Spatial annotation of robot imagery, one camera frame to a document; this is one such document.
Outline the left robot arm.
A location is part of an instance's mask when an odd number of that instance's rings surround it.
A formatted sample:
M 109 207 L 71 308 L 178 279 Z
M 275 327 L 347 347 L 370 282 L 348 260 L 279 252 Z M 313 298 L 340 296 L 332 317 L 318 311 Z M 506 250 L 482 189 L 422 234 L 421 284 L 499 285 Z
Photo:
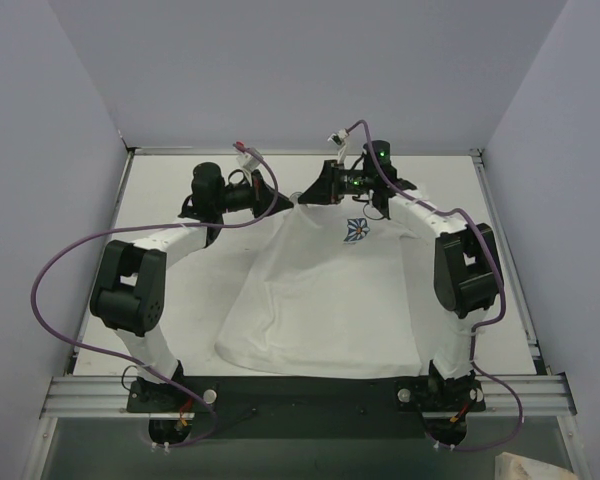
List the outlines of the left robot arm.
M 238 183 L 227 183 L 219 165 L 204 162 L 193 169 L 191 193 L 170 228 L 134 242 L 112 240 L 106 245 L 90 312 L 140 361 L 141 393 L 149 393 L 159 409 L 176 410 L 185 398 L 181 362 L 159 326 L 167 270 L 211 246 L 224 214 L 248 210 L 255 218 L 266 218 L 292 207 L 291 200 L 267 185 L 259 170 L 244 172 Z

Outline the white t-shirt with flower print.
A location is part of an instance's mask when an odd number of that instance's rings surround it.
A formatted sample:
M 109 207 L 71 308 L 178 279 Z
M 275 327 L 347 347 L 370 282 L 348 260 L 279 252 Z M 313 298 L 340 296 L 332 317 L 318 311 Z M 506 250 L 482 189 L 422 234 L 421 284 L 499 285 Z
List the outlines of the white t-shirt with flower print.
M 295 205 L 252 264 L 216 353 L 287 376 L 419 375 L 402 258 L 414 237 L 354 203 Z

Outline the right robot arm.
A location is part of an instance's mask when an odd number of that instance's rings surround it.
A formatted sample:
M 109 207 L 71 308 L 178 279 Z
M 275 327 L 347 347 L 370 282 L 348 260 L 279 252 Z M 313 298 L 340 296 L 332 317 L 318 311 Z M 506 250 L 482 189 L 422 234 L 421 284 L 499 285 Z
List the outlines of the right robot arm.
M 466 211 L 439 209 L 414 183 L 402 179 L 392 164 L 390 144 L 373 140 L 360 157 L 345 166 L 344 133 L 331 136 L 338 157 L 326 160 L 318 178 L 298 198 L 302 205 L 337 205 L 346 197 L 365 202 L 383 219 L 407 228 L 432 248 L 434 298 L 448 313 L 434 335 L 430 371 L 457 384 L 473 377 L 477 330 L 489 324 L 487 311 L 496 302 L 506 310 L 504 280 L 493 230 L 475 223 Z

